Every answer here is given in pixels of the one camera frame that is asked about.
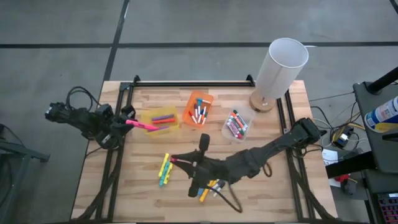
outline gray floor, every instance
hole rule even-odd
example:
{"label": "gray floor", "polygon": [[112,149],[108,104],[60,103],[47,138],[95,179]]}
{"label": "gray floor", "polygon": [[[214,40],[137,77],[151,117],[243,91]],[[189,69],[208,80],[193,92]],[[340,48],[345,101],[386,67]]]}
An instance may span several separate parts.
{"label": "gray floor", "polygon": [[[123,0],[0,0],[0,44],[111,43]],[[388,0],[131,0],[121,42],[397,41],[398,15]],[[50,102],[81,85],[99,95],[110,49],[0,49],[0,123],[24,143],[51,153],[32,162],[19,197],[18,223],[68,220],[87,141],[44,120]],[[111,80],[241,80],[257,76],[267,48],[119,49]],[[352,91],[398,64],[398,47],[309,48],[298,79],[310,99]],[[76,106],[86,98],[73,99]],[[320,100],[330,120],[353,95]],[[313,110],[316,118],[322,118]],[[340,124],[349,110],[335,119]],[[364,204],[333,189],[339,217],[366,221]]]}

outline orange container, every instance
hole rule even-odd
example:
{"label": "orange container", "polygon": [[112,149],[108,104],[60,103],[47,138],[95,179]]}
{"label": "orange container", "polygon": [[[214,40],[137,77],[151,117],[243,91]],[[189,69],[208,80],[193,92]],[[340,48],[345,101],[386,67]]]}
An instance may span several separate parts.
{"label": "orange container", "polygon": [[189,111],[191,111],[191,113],[195,117],[195,107],[194,106],[195,106],[195,104],[198,104],[197,98],[201,98],[203,100],[210,102],[210,104],[202,102],[200,105],[201,110],[206,106],[206,112],[208,113],[208,115],[210,114],[210,108],[211,108],[211,104],[213,103],[214,97],[209,94],[202,93],[200,91],[193,91],[191,93],[191,96],[189,97],[187,107],[185,107],[184,113],[182,115],[182,119],[185,122],[185,124],[188,124],[190,126],[194,126],[197,128],[203,128],[204,125],[206,125],[206,122],[204,125],[201,124],[203,121],[204,115],[202,116],[202,119],[201,119],[200,123],[198,123],[198,124],[195,124],[195,122],[192,120],[191,116],[189,115]]}

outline yellow marker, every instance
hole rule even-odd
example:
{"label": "yellow marker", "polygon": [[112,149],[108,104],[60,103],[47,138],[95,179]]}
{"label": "yellow marker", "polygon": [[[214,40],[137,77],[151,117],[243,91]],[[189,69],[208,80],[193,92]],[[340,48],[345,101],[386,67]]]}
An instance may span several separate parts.
{"label": "yellow marker", "polygon": [[164,179],[164,181],[163,181],[163,184],[167,184],[167,182],[169,181],[170,172],[171,172],[172,168],[173,168],[173,164],[170,163],[169,169],[167,170],[166,177],[165,177],[165,179]]}
{"label": "yellow marker", "polygon": [[[212,181],[210,181],[210,183],[209,183],[207,186],[213,187],[214,185],[217,184],[217,182],[218,182],[218,179],[217,179],[217,180],[212,180]],[[206,195],[207,195],[208,192],[209,192],[209,189],[205,189],[205,190],[203,191],[202,195],[201,195],[200,198],[199,198],[199,201],[200,201],[200,202],[205,201],[205,197],[206,197]]]}
{"label": "yellow marker", "polygon": [[169,154],[166,153],[166,155],[164,156],[164,159],[163,159],[162,167],[160,168],[160,171],[159,171],[159,174],[158,174],[158,177],[159,177],[159,178],[162,177],[163,170],[164,170],[164,166],[166,165],[166,162],[167,162],[167,159],[168,159],[168,158],[169,158]]}

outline yellow container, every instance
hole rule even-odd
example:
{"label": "yellow container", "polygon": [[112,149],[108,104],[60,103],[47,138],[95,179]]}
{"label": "yellow container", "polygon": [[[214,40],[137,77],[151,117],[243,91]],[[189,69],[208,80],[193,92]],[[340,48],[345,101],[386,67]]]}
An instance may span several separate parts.
{"label": "yellow container", "polygon": [[[152,118],[156,118],[159,116],[165,116],[165,115],[174,115],[174,122],[173,123],[163,123],[163,124],[153,124],[152,123]],[[177,114],[177,109],[174,106],[170,107],[163,107],[163,108],[156,108],[153,110],[145,111],[141,114],[141,119],[140,122],[143,122],[144,124],[151,124],[157,127],[164,127],[168,126],[168,128],[165,129],[160,129],[158,131],[148,131],[146,130],[145,133],[150,135],[150,136],[156,136],[160,134],[165,134],[169,133],[171,131],[175,131],[180,127],[180,124],[178,122],[178,114]]]}

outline wooden tabletop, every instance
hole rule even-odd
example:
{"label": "wooden tabletop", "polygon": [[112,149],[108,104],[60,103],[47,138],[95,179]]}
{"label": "wooden tabletop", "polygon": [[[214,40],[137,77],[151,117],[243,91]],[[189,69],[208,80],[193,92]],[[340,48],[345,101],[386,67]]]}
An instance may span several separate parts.
{"label": "wooden tabletop", "polygon": [[[104,82],[100,103],[109,103],[115,108],[119,84],[120,82]],[[253,91],[252,87],[135,88],[132,104],[137,110],[136,118],[139,120],[140,114],[145,110],[175,106],[181,121],[181,114],[193,90],[211,94],[215,99],[204,128],[197,129],[182,123],[179,131],[154,138],[147,136],[142,129],[138,128],[134,128],[127,134],[114,210],[114,222],[297,221],[285,152],[281,152],[269,160],[273,170],[272,177],[268,178],[261,172],[253,179],[244,177],[232,185],[242,203],[243,213],[235,212],[220,197],[213,198],[208,195],[204,203],[200,203],[198,198],[188,197],[191,180],[178,167],[174,167],[171,171],[169,183],[159,187],[157,174],[164,154],[166,152],[179,154],[197,149],[201,133],[210,135],[210,146],[206,156],[217,159],[224,159],[243,149],[263,146],[281,135],[276,107],[268,113],[256,114],[243,143],[231,142],[221,135],[221,128],[231,107],[234,105],[249,107],[248,99]],[[296,119],[311,118],[304,82],[294,81],[290,87],[290,94]],[[288,118],[286,107],[284,111],[285,117]],[[97,143],[91,142],[88,152],[97,147]],[[105,150],[97,151],[86,158],[72,218],[82,214],[98,193],[105,158]],[[305,156],[304,160],[312,192],[326,210],[336,217],[335,203],[321,152],[311,152]],[[227,187],[221,193],[232,201]],[[300,198],[305,210],[303,193],[300,194]],[[108,210],[107,199],[104,203],[104,215]]]}

